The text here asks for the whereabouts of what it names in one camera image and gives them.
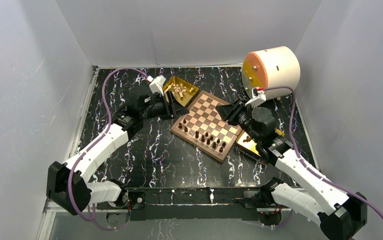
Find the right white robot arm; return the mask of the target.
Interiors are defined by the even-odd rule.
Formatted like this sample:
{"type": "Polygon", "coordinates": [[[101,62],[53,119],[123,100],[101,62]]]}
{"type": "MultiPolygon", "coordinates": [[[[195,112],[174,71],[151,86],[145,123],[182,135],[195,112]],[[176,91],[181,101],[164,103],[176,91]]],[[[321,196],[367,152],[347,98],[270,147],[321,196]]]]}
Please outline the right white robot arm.
{"type": "Polygon", "coordinates": [[[237,99],[227,105],[216,106],[221,119],[240,126],[256,143],[260,157],[293,178],[305,191],[300,192],[279,178],[272,178],[253,196],[267,207],[286,206],[319,225],[330,240],[349,240],[367,223],[365,197],[345,193],[330,185],[328,179],[298,157],[295,147],[276,132],[277,120],[265,107],[245,106],[237,99]]]}

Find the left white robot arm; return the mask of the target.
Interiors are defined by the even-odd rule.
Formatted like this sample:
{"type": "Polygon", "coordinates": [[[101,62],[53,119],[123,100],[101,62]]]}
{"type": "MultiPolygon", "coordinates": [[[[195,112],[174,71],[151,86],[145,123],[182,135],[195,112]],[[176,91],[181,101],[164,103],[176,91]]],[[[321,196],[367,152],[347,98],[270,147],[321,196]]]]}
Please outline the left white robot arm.
{"type": "Polygon", "coordinates": [[[125,207],[129,202],[125,185],[114,179],[90,182],[94,172],[143,128],[145,120],[171,120],[189,112],[171,92],[141,95],[136,104],[119,109],[103,132],[75,156],[49,166],[46,197],[72,215],[78,215],[92,204],[104,202],[116,208],[125,207]]]}

